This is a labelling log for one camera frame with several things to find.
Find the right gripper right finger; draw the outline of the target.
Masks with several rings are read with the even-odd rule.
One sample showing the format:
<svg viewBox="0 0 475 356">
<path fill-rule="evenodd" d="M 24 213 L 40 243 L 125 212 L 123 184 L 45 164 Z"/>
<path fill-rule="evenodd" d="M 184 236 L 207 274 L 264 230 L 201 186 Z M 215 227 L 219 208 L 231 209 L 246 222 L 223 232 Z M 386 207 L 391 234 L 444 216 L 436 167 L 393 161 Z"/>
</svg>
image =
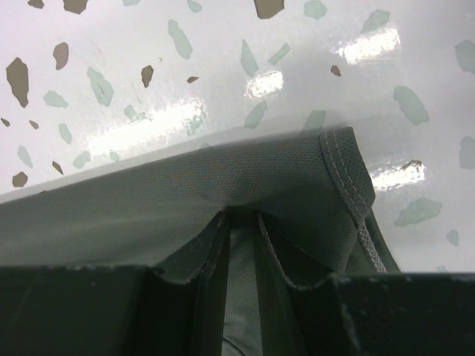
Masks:
<svg viewBox="0 0 475 356">
<path fill-rule="evenodd" d="M 265 216 L 255 228 L 265 355 L 472 355 L 472 274 L 339 274 Z"/>
</svg>

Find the dark grey t-shirt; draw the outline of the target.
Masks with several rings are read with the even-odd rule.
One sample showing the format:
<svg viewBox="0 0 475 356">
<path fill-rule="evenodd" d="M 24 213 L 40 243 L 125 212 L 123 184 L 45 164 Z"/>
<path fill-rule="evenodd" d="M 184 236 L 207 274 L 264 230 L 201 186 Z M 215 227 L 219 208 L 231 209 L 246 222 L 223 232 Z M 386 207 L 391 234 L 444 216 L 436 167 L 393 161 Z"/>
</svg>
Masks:
<svg viewBox="0 0 475 356">
<path fill-rule="evenodd" d="M 1 205 L 1 264 L 151 265 L 224 208 L 337 272 L 396 272 L 352 128 L 209 147 Z"/>
</svg>

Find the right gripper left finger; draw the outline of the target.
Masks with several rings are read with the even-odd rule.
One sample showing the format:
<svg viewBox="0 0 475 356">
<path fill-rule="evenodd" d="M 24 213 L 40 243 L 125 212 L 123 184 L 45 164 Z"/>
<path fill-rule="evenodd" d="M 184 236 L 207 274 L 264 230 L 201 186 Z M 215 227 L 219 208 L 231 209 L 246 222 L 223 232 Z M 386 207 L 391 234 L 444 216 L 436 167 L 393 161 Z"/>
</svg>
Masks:
<svg viewBox="0 0 475 356">
<path fill-rule="evenodd" d="M 1 269 L 3 355 L 219 355 L 230 222 L 154 266 Z"/>
</svg>

